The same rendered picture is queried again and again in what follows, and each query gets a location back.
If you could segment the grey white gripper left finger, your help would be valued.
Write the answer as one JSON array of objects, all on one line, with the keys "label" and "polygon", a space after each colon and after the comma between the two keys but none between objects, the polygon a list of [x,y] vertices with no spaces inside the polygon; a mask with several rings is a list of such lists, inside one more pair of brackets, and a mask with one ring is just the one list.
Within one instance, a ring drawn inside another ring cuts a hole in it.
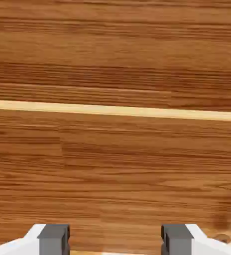
[{"label": "grey white gripper left finger", "polygon": [[22,238],[0,245],[0,255],[70,255],[68,224],[34,224]]}]

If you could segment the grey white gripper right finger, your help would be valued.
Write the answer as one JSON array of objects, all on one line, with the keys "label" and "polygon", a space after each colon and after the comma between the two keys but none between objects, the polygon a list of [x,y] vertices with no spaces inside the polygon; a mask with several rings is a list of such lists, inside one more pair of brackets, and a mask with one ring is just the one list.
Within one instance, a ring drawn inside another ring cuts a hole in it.
[{"label": "grey white gripper right finger", "polygon": [[196,224],[161,226],[161,255],[231,255],[231,240],[208,238]]}]

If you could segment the wooden cabinet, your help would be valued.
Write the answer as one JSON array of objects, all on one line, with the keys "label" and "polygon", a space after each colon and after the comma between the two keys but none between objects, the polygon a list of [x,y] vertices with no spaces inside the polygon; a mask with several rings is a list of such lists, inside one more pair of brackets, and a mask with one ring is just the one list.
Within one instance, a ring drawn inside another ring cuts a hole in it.
[{"label": "wooden cabinet", "polygon": [[[163,119],[212,120],[231,122],[231,112],[170,109],[170,108],[145,108],[131,106],[0,100],[0,110],[42,112],[42,113],[66,113],[97,116],[126,116],[126,117],[163,118]],[[228,235],[226,233],[219,233],[212,238],[228,241],[231,239],[231,235]],[[74,249],[72,250],[73,250],[72,255],[96,255],[96,252],[98,252]],[[144,254],[144,255],[160,255],[160,247],[159,252],[157,254]]]}]

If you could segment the wooden cabinet door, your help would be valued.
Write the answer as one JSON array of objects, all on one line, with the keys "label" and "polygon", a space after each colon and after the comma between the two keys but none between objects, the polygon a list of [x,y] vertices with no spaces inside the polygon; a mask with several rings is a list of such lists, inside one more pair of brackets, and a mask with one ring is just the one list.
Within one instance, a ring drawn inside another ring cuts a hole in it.
[{"label": "wooden cabinet door", "polygon": [[231,0],[0,0],[0,100],[231,112]]},{"label": "wooden cabinet door", "polygon": [[0,110],[0,244],[157,254],[163,224],[231,235],[231,122]]}]

